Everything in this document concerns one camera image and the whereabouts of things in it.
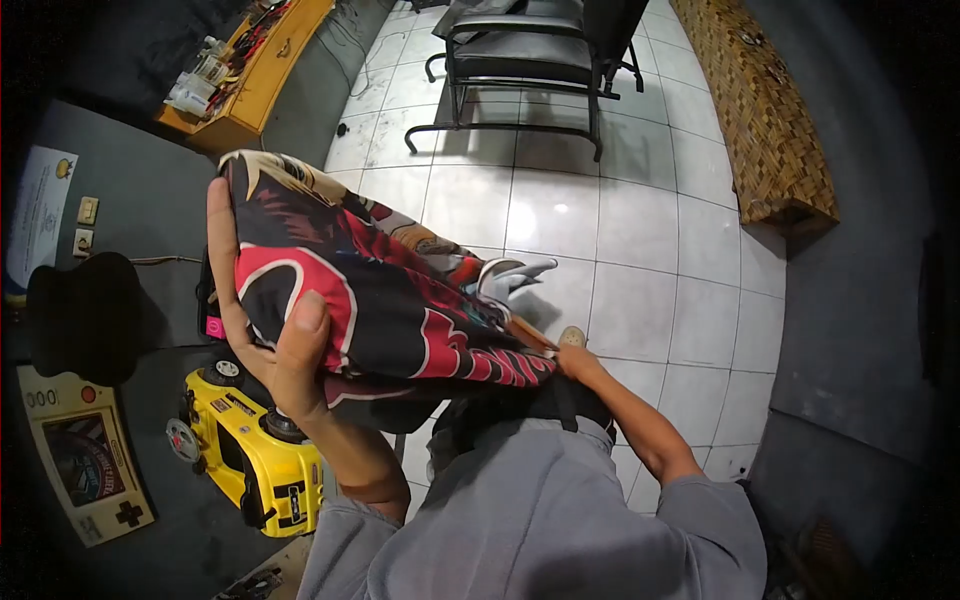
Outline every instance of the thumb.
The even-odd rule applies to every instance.
[[[288,385],[298,395],[313,388],[314,373],[326,348],[330,315],[326,300],[314,290],[303,293],[276,342],[275,386],[282,393]]]

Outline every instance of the hand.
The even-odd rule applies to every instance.
[[[597,380],[597,377],[607,373],[600,361],[593,352],[579,346],[570,344],[560,344],[560,349],[555,355],[557,364],[560,365],[560,371],[580,383],[590,387]]]
[[[266,386],[276,408],[294,422],[325,414],[326,401],[314,382],[330,329],[324,297],[307,290],[294,306],[276,342],[276,352],[255,346],[247,313],[237,298],[233,268],[239,253],[227,180],[206,190],[206,244],[220,302],[220,317],[233,353]]]

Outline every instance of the pink tag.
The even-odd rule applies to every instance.
[[[216,317],[206,318],[206,335],[226,340],[227,334],[224,333],[224,322]]]

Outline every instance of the printed fabric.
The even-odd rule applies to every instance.
[[[476,297],[485,262],[472,252],[290,156],[236,151],[221,159],[220,174],[252,338],[275,348],[306,290],[326,299],[321,371],[331,407],[538,386],[555,370],[505,331],[502,305]]]

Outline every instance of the white tile floor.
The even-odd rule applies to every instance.
[[[419,133],[411,155],[403,135],[433,121],[443,90],[442,62],[434,84],[423,62],[443,51],[430,30],[445,7],[409,6],[397,3],[373,44],[370,85],[361,74],[325,170],[481,257],[557,257],[514,310],[551,337],[568,324],[586,331],[588,348],[677,426],[708,476],[748,472],[780,355],[783,240],[738,224],[707,82],[667,0],[651,0],[633,39],[645,92],[621,70],[621,99],[601,102],[600,164],[582,138],[533,132]],[[582,97],[474,93],[474,122],[587,123]],[[406,438],[410,515],[426,495],[433,423]],[[659,485],[622,436],[612,457],[628,505],[653,513]]]

